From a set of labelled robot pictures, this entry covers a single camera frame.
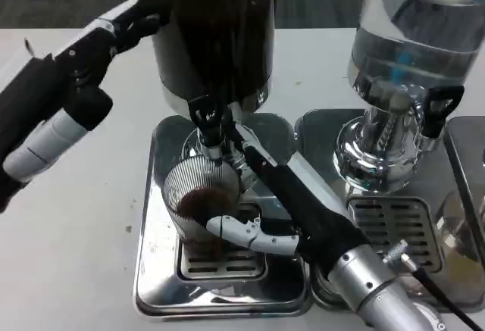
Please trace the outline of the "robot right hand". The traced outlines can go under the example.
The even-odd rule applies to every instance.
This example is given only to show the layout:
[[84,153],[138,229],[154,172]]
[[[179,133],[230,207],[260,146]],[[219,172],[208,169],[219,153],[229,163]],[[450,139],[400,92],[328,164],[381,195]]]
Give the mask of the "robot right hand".
[[210,233],[243,248],[293,256],[319,264],[325,277],[352,258],[373,267],[380,258],[367,236],[354,224],[341,200],[299,153],[281,164],[242,125],[228,123],[224,132],[243,153],[246,163],[290,215],[299,232],[266,233],[254,220],[243,223],[227,209],[198,220]]

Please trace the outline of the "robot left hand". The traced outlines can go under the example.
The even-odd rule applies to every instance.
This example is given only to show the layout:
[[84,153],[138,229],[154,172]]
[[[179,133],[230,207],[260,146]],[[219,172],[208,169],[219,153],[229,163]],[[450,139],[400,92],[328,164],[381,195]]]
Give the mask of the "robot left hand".
[[28,40],[1,69],[1,209],[113,107],[100,85],[116,55],[170,21],[167,0],[127,0],[40,58]]

